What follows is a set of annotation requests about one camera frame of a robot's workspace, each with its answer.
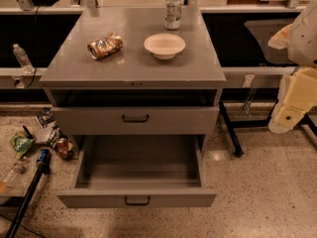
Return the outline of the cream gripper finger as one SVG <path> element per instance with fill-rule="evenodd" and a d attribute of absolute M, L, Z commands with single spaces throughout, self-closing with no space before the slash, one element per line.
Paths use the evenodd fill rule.
<path fill-rule="evenodd" d="M 268 128 L 282 134 L 292 130 L 317 103 L 317 69 L 301 66 L 294 74 L 285 74 L 277 99 Z"/>
<path fill-rule="evenodd" d="M 268 41 L 268 45 L 271 48 L 282 50 L 286 49 L 288 46 L 289 35 L 292 25 L 289 24 L 282 29 L 280 29 L 274 36 Z"/>

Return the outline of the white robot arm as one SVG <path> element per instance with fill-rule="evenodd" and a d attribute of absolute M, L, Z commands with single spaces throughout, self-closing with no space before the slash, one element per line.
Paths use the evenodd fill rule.
<path fill-rule="evenodd" d="M 317 0 L 271 37 L 268 45 L 287 49 L 288 59 L 298 65 L 297 71 L 282 77 L 268 123 L 271 132 L 281 134 L 292 130 L 317 103 Z"/>

